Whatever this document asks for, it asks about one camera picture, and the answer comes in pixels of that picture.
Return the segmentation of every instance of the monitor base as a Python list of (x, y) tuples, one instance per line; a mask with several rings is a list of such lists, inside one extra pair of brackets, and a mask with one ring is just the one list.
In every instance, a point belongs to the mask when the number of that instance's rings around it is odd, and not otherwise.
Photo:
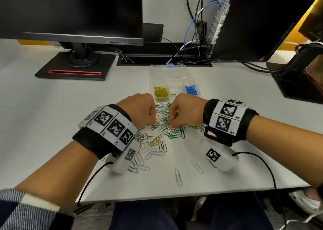
[(113, 54), (95, 54), (96, 63), (87, 67), (72, 67), (67, 58), (69, 52), (59, 52), (35, 76), (47, 79), (80, 79), (105, 81), (116, 58)]

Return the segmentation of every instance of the striped sleeve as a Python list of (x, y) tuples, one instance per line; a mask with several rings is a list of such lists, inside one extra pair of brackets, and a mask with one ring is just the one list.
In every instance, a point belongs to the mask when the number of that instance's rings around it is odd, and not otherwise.
[(0, 190), (0, 230), (71, 229), (74, 213), (14, 189)]

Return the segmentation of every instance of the monitor stand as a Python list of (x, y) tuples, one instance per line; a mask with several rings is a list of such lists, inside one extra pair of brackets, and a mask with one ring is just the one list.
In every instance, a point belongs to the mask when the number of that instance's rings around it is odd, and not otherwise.
[(35, 76), (49, 79), (105, 81), (116, 56), (94, 53), (83, 43), (72, 43), (72, 46), (70, 52), (59, 52)]

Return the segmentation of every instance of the computer monitor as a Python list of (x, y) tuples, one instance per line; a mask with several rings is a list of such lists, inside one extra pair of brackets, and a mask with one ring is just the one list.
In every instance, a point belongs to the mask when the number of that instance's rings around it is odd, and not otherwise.
[(36, 76), (105, 80), (115, 56), (87, 43), (143, 45), (142, 0), (0, 0), (0, 38), (72, 42)]

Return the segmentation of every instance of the left hand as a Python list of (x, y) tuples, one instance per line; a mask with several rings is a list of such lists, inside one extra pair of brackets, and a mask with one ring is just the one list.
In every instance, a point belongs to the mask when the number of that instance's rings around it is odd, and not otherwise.
[(129, 96), (116, 105), (127, 112), (137, 129), (156, 123), (156, 106), (154, 98), (149, 93)]

